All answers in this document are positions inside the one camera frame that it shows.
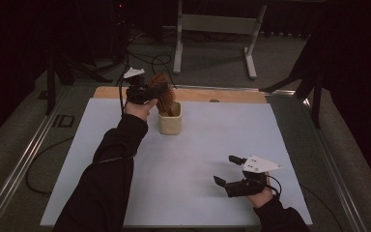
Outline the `person's left hand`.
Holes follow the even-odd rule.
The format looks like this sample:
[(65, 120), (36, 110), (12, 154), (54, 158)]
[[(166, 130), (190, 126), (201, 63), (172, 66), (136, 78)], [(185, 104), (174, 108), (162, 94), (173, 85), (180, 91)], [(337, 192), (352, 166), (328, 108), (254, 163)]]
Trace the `person's left hand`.
[(152, 99), (144, 104), (136, 104), (133, 102), (128, 102), (125, 106), (125, 113), (138, 117), (143, 121), (147, 121), (150, 115), (150, 110), (157, 105), (157, 99)]

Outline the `white table cover sheet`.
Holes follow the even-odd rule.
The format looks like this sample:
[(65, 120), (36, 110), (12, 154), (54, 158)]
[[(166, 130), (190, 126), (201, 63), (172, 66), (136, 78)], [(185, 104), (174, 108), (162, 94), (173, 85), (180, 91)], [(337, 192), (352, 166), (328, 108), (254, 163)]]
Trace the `white table cover sheet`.
[(134, 158), (126, 228), (248, 227), (259, 219), (243, 197), (227, 196), (214, 176), (242, 179), (229, 156), (256, 156), (282, 165), (271, 172), (281, 201), (312, 221), (273, 110), (267, 103), (185, 101), (182, 131), (163, 135), (153, 109)]

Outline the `aluminium floor rail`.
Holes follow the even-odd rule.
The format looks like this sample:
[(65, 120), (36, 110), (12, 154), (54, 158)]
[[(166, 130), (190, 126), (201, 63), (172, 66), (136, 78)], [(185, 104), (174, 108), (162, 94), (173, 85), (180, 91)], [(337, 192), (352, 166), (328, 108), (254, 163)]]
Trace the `aluminium floor rail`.
[(9, 203), (11, 202), (14, 193), (20, 185), (23, 177), (26, 174), (27, 169), (30, 167), (33, 158), (41, 148), (46, 135), (50, 131), (51, 125), (55, 120), (55, 117), (59, 111), (59, 108), (64, 101), (65, 97), (70, 93), (71, 86), (62, 87), (58, 96), (56, 97), (56, 103), (53, 106), (51, 112), (44, 116), (43, 121), (39, 125), (33, 138), (28, 143), (28, 146), (22, 153), (22, 156), (14, 166), (10, 175), (6, 179), (3, 187), (0, 189), (0, 218), (6, 211)]
[(348, 222), (350, 223), (354, 232), (367, 232), (366, 226), (360, 217), (354, 199), (351, 196), (350, 191), (334, 161), (324, 135), (320, 129), (316, 128), (311, 119), (311, 105), (309, 100), (300, 100), (300, 104), (303, 114), (305, 115), (306, 122), (311, 127), (311, 130), (316, 138), (316, 143), (322, 151), (322, 159), (334, 186), (335, 192), (338, 195), (341, 206), (347, 216)]

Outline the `wooden paddle hairbrush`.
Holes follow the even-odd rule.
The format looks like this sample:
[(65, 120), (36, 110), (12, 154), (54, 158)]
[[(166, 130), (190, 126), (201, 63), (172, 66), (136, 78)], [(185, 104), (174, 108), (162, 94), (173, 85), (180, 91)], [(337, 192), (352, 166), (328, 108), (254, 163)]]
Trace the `wooden paddle hairbrush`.
[(159, 112), (166, 112), (170, 116), (172, 116), (171, 107), (175, 102), (175, 93), (173, 91), (173, 87), (170, 83), (170, 80), (165, 74), (157, 73), (150, 79), (149, 85), (158, 84), (168, 84), (170, 89), (163, 95), (157, 97), (158, 99), (157, 109), (159, 110)]

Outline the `grey metal table stand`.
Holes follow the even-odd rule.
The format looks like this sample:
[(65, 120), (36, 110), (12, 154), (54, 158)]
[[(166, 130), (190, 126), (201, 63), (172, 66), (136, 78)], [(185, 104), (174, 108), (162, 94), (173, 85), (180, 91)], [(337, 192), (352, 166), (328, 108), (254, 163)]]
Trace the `grey metal table stand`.
[(184, 31), (230, 33), (251, 36), (250, 44), (243, 49), (243, 53), (248, 77), (250, 79), (256, 79), (257, 72), (253, 59), (253, 50), (260, 33), (267, 6), (262, 4), (259, 13), (255, 18), (244, 18), (219, 15), (185, 14), (183, 12), (183, 1), (184, 0), (178, 0), (176, 26), (177, 42), (174, 55), (173, 73), (179, 74), (182, 70)]

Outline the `black tripod stand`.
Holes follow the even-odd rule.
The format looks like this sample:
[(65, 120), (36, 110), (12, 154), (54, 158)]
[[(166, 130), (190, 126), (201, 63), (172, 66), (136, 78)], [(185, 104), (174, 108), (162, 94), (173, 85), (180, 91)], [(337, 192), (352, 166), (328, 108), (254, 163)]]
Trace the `black tripod stand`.
[(312, 33), (290, 74), (283, 80), (276, 82), (269, 87), (261, 88), (260, 91), (273, 93), (292, 82), (300, 80), (300, 85), (295, 91), (294, 97), (299, 100), (305, 100), (310, 93), (313, 93), (311, 119), (315, 127), (319, 129), (321, 127), (319, 112), (324, 79), (321, 64), (326, 57), (326, 49), (324, 48), (320, 37), (316, 36), (315, 33)]
[(100, 76), (81, 63), (74, 61), (65, 53), (48, 51), (46, 53), (46, 115), (49, 115), (56, 105), (55, 77), (58, 77), (63, 84), (73, 85), (75, 78), (71, 73), (71, 69), (76, 69), (95, 81), (104, 83), (110, 82), (109, 79)]

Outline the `cream ceramic square cup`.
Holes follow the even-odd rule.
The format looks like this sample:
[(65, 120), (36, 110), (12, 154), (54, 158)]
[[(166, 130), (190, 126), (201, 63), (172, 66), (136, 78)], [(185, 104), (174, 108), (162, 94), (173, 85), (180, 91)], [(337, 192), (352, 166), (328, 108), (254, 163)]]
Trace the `cream ceramic square cup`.
[(159, 132), (165, 135), (176, 135), (182, 131), (182, 105), (174, 102), (171, 107), (172, 116), (166, 112), (159, 112)]

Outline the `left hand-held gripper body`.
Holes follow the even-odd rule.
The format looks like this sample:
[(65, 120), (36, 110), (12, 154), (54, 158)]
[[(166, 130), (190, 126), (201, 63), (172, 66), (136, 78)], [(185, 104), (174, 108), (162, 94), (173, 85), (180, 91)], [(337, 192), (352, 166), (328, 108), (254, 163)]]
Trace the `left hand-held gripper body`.
[(129, 68), (124, 74), (124, 81), (128, 84), (126, 94), (129, 102), (143, 104), (146, 101), (145, 92), (147, 84), (143, 76), (144, 73), (145, 71), (143, 69)]

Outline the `person's right hand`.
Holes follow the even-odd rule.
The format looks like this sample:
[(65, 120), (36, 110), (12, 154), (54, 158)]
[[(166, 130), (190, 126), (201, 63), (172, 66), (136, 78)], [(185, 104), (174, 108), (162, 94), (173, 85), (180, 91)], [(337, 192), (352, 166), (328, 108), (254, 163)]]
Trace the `person's right hand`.
[(254, 208), (261, 208), (273, 199), (272, 190), (268, 187), (265, 187), (260, 193), (248, 195), (247, 199)]

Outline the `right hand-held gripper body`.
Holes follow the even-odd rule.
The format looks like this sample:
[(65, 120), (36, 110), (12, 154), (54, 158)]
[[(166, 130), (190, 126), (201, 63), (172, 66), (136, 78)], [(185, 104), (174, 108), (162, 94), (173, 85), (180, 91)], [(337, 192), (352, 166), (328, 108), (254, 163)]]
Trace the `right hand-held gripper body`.
[(282, 168), (281, 164), (256, 156), (245, 159), (245, 164), (241, 165), (243, 178), (237, 182), (227, 183), (231, 188), (230, 192), (226, 191), (229, 197), (254, 195), (265, 187), (272, 189), (267, 182), (268, 172)]

